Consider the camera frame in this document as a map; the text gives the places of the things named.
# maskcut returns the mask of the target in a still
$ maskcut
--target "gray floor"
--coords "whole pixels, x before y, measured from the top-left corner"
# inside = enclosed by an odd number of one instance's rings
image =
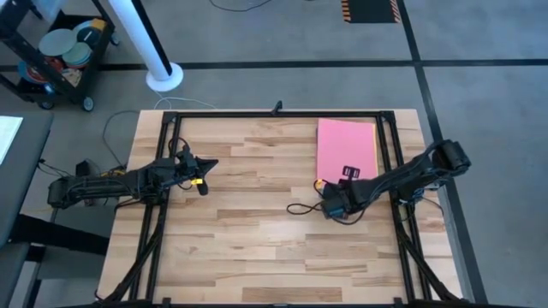
[[[243,6],[259,0],[217,2]],[[219,11],[206,0],[143,3],[174,62],[410,58],[401,25],[345,24],[337,0],[273,0],[246,14]],[[423,59],[548,57],[543,35],[548,5],[543,0],[406,4]],[[66,11],[93,14],[83,0],[69,2]],[[39,24],[32,16],[25,22],[25,27]],[[127,35],[121,28],[119,32],[123,43],[110,47],[105,61],[141,62]],[[0,51],[1,64],[16,62]],[[461,141],[473,161],[457,185],[489,300],[548,306],[548,210],[541,194],[548,171],[543,164],[548,157],[548,90],[543,90],[548,67],[429,68],[426,76],[444,136]],[[101,143],[103,125],[118,110],[154,105],[158,96],[146,88],[144,78],[142,71],[102,73],[92,93],[97,106],[91,114],[58,106],[44,158],[65,169],[86,157],[101,168],[112,167],[115,160]],[[0,111],[38,112],[4,89],[0,95]],[[270,108],[279,99],[286,108],[414,108],[426,139],[432,140],[411,68],[194,70],[186,72],[183,85],[170,95],[218,108]],[[134,126],[135,117],[124,115],[110,129],[109,140],[120,157],[128,156]],[[49,215],[42,209],[51,180],[35,175],[25,211]],[[31,272],[29,265],[13,307],[21,306]],[[88,303],[97,283],[96,276],[48,281],[37,307]]]

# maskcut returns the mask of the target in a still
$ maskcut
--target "cart wheel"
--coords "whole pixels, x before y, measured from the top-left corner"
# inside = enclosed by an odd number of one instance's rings
[[[43,110],[52,110],[55,104],[52,102],[38,102],[38,106]]]
[[[112,33],[112,35],[110,35],[110,43],[113,44],[114,46],[118,46],[120,44],[120,39],[118,38],[118,34]]]
[[[91,112],[93,110],[93,107],[95,107],[93,99],[90,97],[84,98],[84,102],[82,102],[82,109],[87,112]]]

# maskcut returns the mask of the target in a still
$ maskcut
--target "black cart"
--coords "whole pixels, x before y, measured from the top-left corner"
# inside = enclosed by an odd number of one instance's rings
[[[90,85],[93,83],[101,58],[109,43],[118,45],[118,39],[114,33],[115,27],[107,15],[99,0],[92,0],[101,16],[66,15],[59,12],[48,32],[67,28],[73,29],[84,21],[95,18],[102,19],[106,26],[101,32],[97,45],[93,48],[89,63],[83,68],[80,82],[73,86],[58,73],[45,59],[45,57],[32,47],[18,32],[17,27],[32,11],[38,18],[42,18],[36,10],[32,0],[8,0],[0,9],[0,39],[14,52],[22,61],[34,68],[40,75],[48,80],[47,86],[37,85],[23,78],[14,84],[0,74],[0,83],[6,86],[11,92],[24,101],[36,103],[40,108],[50,110],[57,103],[70,102],[78,104],[85,111],[92,111],[94,102],[87,96]]]

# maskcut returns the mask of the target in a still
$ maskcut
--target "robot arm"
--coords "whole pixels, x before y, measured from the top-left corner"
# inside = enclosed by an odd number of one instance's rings
[[[176,154],[179,160],[159,158],[141,169],[118,176],[65,176],[50,184],[48,204],[54,208],[66,209],[88,198],[111,198],[131,196],[135,199],[159,203],[164,199],[167,188],[192,181],[200,195],[206,195],[208,188],[204,180],[217,159],[194,157],[190,147],[184,145]]]
[[[402,202],[422,197],[424,187],[465,173],[471,163],[458,142],[434,143],[420,155],[394,170],[371,180],[328,183],[323,192],[322,209],[327,218],[346,219],[367,208],[385,192],[393,192]]]

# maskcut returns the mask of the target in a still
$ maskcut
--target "wooden table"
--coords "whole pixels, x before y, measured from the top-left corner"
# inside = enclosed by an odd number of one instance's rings
[[[395,114],[408,161],[425,148],[419,118],[415,110],[395,110]],[[154,159],[162,115],[156,110],[141,112],[130,169]],[[218,158],[219,164],[206,177],[209,195],[201,197],[194,188],[171,190],[155,302],[163,297],[171,297],[173,303],[371,304],[405,299],[386,194],[353,226],[325,220],[319,212],[291,216],[285,210],[290,203],[318,201],[312,186],[317,122],[317,118],[183,120],[181,136],[192,152]],[[393,147],[389,149],[396,166]],[[380,153],[378,159],[383,172]],[[427,197],[438,201],[435,193]],[[99,296],[108,295],[132,265],[143,212],[142,205],[118,211]],[[421,202],[415,215],[427,262],[460,296],[441,210]],[[416,268],[410,263],[420,297]],[[147,273],[145,267],[140,297]]]

